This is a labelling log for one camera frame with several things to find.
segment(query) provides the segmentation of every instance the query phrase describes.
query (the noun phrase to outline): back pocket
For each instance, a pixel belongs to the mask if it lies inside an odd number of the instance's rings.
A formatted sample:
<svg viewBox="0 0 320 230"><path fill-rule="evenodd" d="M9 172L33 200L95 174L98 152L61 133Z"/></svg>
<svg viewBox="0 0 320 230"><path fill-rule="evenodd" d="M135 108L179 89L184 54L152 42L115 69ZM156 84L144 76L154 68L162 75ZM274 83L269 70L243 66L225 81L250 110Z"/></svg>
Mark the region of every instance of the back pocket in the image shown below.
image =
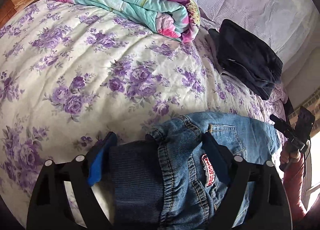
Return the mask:
<svg viewBox="0 0 320 230"><path fill-rule="evenodd" d="M247 150L241 143L235 126L209 125L209 132L217 141L217 143L219 145L226 146L233 156L240 155L245 160L247 159Z"/></svg>

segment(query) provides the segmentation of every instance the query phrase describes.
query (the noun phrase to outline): black cable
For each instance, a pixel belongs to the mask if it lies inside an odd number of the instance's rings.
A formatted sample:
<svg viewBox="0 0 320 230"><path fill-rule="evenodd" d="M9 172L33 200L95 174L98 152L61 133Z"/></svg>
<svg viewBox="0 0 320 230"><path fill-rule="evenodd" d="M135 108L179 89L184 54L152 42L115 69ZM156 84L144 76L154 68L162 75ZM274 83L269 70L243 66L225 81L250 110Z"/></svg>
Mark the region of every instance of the black cable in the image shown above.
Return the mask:
<svg viewBox="0 0 320 230"><path fill-rule="evenodd" d="M289 180L289 182L292 181L293 178L299 173L299 171L300 171L301 168L305 165L305 163L306 163L306 161L307 161L307 159L308 159L308 157L309 157L309 154L310 154L310 152L311 152L311 139L310 139L310 137L309 137L308 140L310 141L310 149L309 149L308 155L306 156L306 158L305 158L303 164L301 165L301 167L298 169L297 173Z"/></svg>

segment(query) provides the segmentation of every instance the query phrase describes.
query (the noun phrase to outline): person's arm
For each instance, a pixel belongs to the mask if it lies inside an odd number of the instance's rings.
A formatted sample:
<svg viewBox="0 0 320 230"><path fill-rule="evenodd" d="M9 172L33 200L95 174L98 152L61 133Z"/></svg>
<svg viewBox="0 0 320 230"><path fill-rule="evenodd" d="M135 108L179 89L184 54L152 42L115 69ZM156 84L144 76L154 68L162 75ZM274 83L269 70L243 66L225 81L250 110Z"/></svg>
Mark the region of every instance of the person's arm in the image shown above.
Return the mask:
<svg viewBox="0 0 320 230"><path fill-rule="evenodd" d="M285 145L280 155L281 163L288 163L289 161L289 154L285 151ZM292 222L296 223L302 220L307 213L301 201L304 171L304 166L302 165L304 158L299 152L291 154L291 158L293 159L293 163L291 163L290 167L284 172L283 185L290 204Z"/></svg>

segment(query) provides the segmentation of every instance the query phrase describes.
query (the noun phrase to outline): floral bed sheet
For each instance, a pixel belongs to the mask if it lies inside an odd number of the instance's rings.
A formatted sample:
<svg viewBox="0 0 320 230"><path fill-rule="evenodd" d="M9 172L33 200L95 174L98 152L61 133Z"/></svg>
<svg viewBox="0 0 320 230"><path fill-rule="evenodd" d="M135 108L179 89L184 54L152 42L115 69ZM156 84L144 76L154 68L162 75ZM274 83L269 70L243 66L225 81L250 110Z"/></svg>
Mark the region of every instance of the floral bed sheet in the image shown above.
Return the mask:
<svg viewBox="0 0 320 230"><path fill-rule="evenodd" d="M204 39L214 24L201 22L183 44L104 9L41 0L0 29L0 195L23 226L44 161L71 161L109 131L121 144L191 112L279 114L276 95L262 101L218 74ZM94 186L111 218L106 189Z"/></svg>

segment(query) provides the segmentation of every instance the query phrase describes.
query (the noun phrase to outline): wall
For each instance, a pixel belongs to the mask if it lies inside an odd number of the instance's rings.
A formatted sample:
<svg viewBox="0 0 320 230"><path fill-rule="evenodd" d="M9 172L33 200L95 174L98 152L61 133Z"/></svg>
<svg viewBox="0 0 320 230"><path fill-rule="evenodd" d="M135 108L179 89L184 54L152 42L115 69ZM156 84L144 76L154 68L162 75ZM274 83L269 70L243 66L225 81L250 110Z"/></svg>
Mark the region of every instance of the wall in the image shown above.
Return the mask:
<svg viewBox="0 0 320 230"><path fill-rule="evenodd" d="M293 108L298 107L320 86L320 48L315 48L299 73L285 87Z"/></svg>

